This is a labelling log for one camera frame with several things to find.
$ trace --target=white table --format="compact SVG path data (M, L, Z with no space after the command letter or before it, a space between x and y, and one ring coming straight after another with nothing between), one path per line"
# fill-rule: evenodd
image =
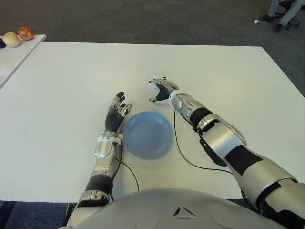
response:
M76 202L92 172L109 104L122 90L128 118L155 111L173 127L166 102L151 104L148 80L167 76L235 125L253 151L305 179L305 100L261 47L43 42L0 90L0 199ZM192 162L216 166L178 115L180 147ZM187 164L176 143L162 158L123 160L140 189L178 187L241 198L233 176ZM122 167L113 195L136 190Z
M35 35L30 41L20 39L21 44L15 48L6 46L0 49L0 89L9 80L10 76L35 49L35 47L46 38L46 35Z

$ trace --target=gray trousers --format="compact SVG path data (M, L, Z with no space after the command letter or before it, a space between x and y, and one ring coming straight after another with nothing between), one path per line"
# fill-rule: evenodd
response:
M278 4L282 1L286 1L286 0L272 0L269 8L268 16L270 17L276 16L275 13ZM290 10L281 18L280 24L282 24L283 26L288 24L288 22L299 12L299 10L303 5L305 5L305 0L296 0L294 3L292 3Z

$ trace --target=gray carpet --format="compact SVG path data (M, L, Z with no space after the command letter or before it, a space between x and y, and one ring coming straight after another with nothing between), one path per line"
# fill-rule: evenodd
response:
M273 32L266 0L0 0L0 34L32 27L48 42L262 46L305 95L305 11Z

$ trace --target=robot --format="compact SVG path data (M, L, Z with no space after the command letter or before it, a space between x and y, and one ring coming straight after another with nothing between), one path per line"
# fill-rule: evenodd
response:
M154 79L160 89L151 102L169 105L191 124L208 156L228 166L244 199L254 211L202 192L149 189L110 202L113 179L122 160L117 133L131 105L118 93L109 108L104 134L98 138L96 163L66 227L61 229L305 229L305 184L246 146L243 135L173 82Z

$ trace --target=person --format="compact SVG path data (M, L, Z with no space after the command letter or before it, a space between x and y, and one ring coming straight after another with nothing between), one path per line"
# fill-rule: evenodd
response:
M263 21L272 21L272 17L276 16L276 9L280 2L287 1L287 0L272 0L268 15L261 17ZM289 11L281 18L279 24L276 25L274 28L274 32L280 32L281 28L289 23L289 21L299 12L301 7L305 5L305 0L292 0L292 6L290 7Z

